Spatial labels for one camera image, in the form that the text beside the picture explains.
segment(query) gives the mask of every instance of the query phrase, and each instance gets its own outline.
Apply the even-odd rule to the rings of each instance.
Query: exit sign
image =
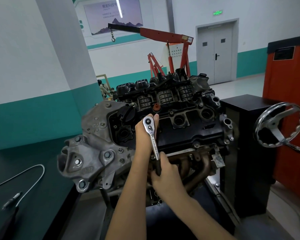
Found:
[[[213,13],[214,16],[217,16],[217,15],[220,15],[220,14],[222,14],[222,10],[215,11],[215,12]]]

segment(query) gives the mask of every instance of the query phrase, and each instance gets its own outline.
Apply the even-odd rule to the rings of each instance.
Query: door frame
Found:
[[[199,40],[198,40],[198,29],[210,28],[213,26],[233,24],[232,27],[232,55],[231,55],[231,81],[237,79],[237,56],[238,56],[238,44],[239,44],[239,18],[224,20],[215,23],[197,25],[195,27],[195,39],[196,39],[196,59],[198,60],[199,54]]]

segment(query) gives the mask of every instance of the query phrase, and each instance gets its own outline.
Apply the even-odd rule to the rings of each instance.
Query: cable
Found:
[[[45,172],[45,167],[44,167],[44,165],[42,165],[42,164],[34,165],[34,166],[32,166],[32,167],[30,167],[30,168],[28,168],[28,169],[22,171],[21,173],[19,173],[19,174],[13,176],[12,178],[9,178],[8,180],[6,180],[6,181],[0,183],[0,185],[3,185],[4,183],[6,183],[6,182],[8,182],[8,181],[10,181],[10,180],[12,180],[12,179],[14,179],[15,177],[18,177],[19,175],[23,174],[24,172],[26,172],[26,171],[28,171],[28,170],[34,168],[34,167],[37,167],[37,166],[41,166],[42,169],[43,169],[40,178],[39,178],[39,179],[34,183],[34,185],[32,185],[32,187],[31,187],[31,188],[30,188],[30,189],[29,189],[29,190],[21,197],[21,199],[20,199],[20,200],[18,201],[18,203],[16,204],[16,207],[19,205],[19,203],[21,202],[21,200],[27,195],[27,193],[29,193],[29,191],[30,191],[30,190],[37,184],[37,182],[39,182],[39,180],[43,177],[44,172]]]
[[[298,216],[299,219],[299,223],[300,223],[300,214],[299,212],[288,202],[286,201],[284,198],[282,198],[278,193],[276,193],[274,190],[272,190],[270,188],[270,190],[272,191],[272,193],[274,193],[277,197],[279,197],[281,200],[283,200],[288,206],[290,206],[290,208],[296,213],[296,215]]]

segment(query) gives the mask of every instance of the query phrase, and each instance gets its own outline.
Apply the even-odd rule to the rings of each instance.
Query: poster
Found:
[[[109,33],[108,23],[143,26],[139,0],[112,0],[84,5],[91,35]]]

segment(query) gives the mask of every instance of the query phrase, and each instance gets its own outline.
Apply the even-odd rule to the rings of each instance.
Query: car engine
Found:
[[[135,153],[135,125],[148,114],[160,116],[157,145],[178,165],[191,193],[207,176],[223,167],[222,156],[234,140],[232,121],[208,85],[206,74],[187,77],[184,69],[158,73],[117,86],[112,100],[103,100],[82,117],[82,135],[65,141],[57,157],[60,173],[80,193],[122,189]],[[153,155],[149,171],[154,165]],[[148,177],[147,205],[159,198]]]

